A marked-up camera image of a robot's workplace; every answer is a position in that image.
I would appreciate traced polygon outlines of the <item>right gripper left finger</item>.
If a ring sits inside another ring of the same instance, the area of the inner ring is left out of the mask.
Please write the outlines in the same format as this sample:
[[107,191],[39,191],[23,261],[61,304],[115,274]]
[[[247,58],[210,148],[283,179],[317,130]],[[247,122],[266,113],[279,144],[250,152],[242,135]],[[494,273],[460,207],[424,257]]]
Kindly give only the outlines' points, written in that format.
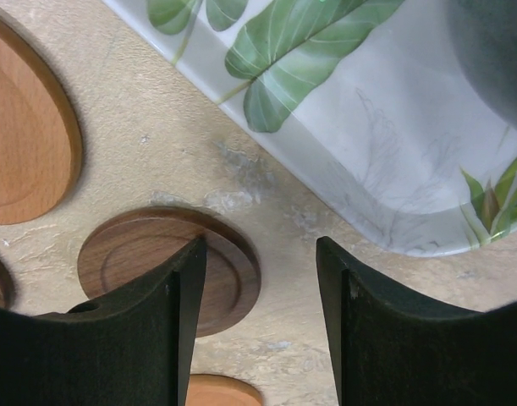
[[206,276],[194,239],[66,313],[0,308],[0,405],[182,405]]

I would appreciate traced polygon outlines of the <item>dark wood coaster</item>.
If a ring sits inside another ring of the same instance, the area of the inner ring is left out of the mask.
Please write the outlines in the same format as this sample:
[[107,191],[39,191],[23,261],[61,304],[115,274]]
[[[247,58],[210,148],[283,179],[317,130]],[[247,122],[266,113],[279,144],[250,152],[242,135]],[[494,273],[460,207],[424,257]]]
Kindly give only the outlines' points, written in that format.
[[197,335],[225,331],[254,307],[261,290],[260,265],[240,233],[200,211],[153,206],[107,220],[80,249],[81,287],[88,298],[99,297],[159,266],[198,237],[206,241],[207,253]]

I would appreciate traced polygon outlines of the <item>floral serving tray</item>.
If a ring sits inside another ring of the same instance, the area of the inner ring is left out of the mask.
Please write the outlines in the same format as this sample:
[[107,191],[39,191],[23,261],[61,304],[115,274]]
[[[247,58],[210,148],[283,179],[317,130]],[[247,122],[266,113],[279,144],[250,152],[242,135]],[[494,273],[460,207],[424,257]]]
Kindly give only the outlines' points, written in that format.
[[413,256],[517,231],[517,130],[460,71],[440,1],[111,1],[367,239]]

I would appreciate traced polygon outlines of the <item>light wood round coaster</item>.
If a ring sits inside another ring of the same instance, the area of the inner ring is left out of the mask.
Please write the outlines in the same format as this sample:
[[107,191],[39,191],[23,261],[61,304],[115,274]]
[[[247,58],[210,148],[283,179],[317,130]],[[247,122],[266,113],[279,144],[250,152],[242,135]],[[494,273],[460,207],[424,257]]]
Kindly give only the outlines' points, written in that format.
[[74,189],[83,143],[58,78],[0,19],[0,225],[28,222]]

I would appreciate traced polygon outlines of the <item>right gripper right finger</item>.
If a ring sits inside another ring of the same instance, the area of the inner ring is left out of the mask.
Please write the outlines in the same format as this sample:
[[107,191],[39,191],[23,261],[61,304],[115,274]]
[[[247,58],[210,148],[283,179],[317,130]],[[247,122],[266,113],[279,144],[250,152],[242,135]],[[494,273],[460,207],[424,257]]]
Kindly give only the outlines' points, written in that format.
[[316,268],[342,405],[517,405],[517,301],[487,312],[425,296],[328,237]]

